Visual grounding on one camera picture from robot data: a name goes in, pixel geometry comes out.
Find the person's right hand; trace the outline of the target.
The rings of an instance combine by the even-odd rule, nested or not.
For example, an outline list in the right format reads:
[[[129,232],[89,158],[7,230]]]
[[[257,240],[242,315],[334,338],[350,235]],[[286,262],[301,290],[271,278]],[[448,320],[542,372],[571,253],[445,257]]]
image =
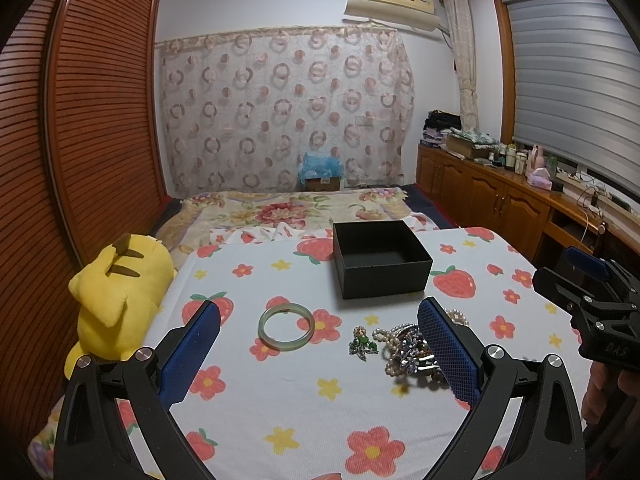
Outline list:
[[[608,393],[613,388],[639,399],[639,376],[626,370],[615,375],[604,364],[592,362],[587,390],[582,398],[582,419],[588,425],[600,422],[608,403]]]

